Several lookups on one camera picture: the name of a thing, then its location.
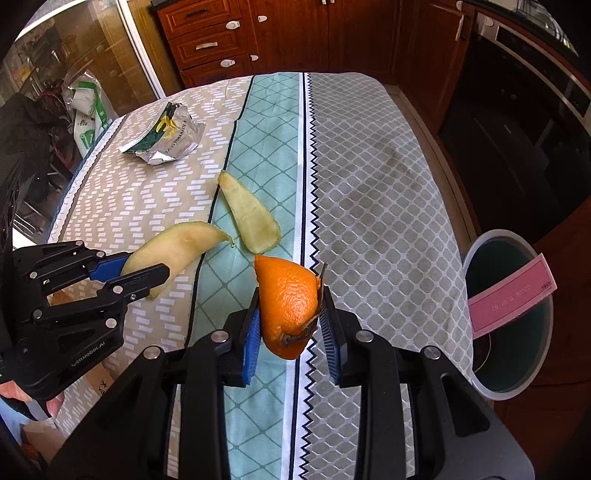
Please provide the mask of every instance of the drawer handle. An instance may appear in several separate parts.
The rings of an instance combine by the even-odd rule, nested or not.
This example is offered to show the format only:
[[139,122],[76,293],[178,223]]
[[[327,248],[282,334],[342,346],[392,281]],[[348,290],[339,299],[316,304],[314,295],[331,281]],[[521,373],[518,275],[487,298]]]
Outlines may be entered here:
[[191,13],[185,15],[185,18],[196,17],[197,15],[201,15],[206,12],[207,12],[207,8],[202,8],[201,10],[195,10],[194,12],[191,12]]
[[207,42],[207,43],[202,43],[201,45],[197,45],[195,47],[195,50],[201,50],[202,48],[211,48],[211,47],[217,47],[217,42],[211,41],[211,42]]
[[217,75],[217,76],[215,76],[215,77],[207,77],[207,78],[205,78],[205,81],[206,81],[206,82],[219,82],[220,80],[225,80],[225,79],[226,79],[226,77],[227,77],[227,75],[226,75],[226,74],[223,74],[223,75]]
[[465,15],[462,15],[460,22],[457,25],[456,41],[458,41],[461,38],[460,34],[462,33],[462,27],[464,26],[464,17],[465,17]]

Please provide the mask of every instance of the green and silver packaging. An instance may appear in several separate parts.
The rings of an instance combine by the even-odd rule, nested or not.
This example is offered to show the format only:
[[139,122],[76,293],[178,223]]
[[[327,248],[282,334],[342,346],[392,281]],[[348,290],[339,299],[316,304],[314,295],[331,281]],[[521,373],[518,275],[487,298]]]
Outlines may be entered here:
[[150,129],[119,151],[133,153],[148,165],[159,165],[195,151],[204,131],[205,124],[193,122],[186,105],[163,102]]

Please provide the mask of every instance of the pear peel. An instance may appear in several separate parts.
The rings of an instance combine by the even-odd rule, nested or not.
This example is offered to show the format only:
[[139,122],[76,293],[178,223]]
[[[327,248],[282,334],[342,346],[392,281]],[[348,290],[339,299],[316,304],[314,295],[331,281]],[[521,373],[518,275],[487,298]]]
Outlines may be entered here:
[[170,269],[170,276],[164,284],[150,290],[150,298],[155,299],[191,262],[225,241],[234,246],[230,235],[210,223],[178,223],[160,232],[132,253],[125,262],[121,275],[159,263],[165,264]]
[[267,207],[227,171],[220,172],[217,182],[246,248],[261,255],[279,245],[281,229]]

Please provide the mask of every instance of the trash can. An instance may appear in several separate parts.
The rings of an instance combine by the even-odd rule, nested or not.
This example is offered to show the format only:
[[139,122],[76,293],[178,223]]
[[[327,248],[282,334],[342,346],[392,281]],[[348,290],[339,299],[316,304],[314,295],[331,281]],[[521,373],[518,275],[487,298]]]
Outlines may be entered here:
[[[509,230],[491,230],[470,247],[464,260],[468,299],[492,287],[537,256]],[[484,397],[515,397],[533,381],[546,357],[553,325],[552,296],[519,318],[473,341],[472,383]]]

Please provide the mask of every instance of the gray lattice pattern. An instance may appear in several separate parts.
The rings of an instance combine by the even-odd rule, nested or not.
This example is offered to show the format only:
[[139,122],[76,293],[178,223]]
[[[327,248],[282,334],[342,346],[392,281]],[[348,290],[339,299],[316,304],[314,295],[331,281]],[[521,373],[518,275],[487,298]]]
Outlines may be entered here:
[[[384,88],[360,74],[311,74],[319,226],[316,259],[338,308],[401,348],[441,347],[467,373],[471,329],[462,263],[416,137]],[[360,395],[338,392],[322,345],[313,377],[310,480],[351,478]],[[405,402],[407,473],[414,471]]]

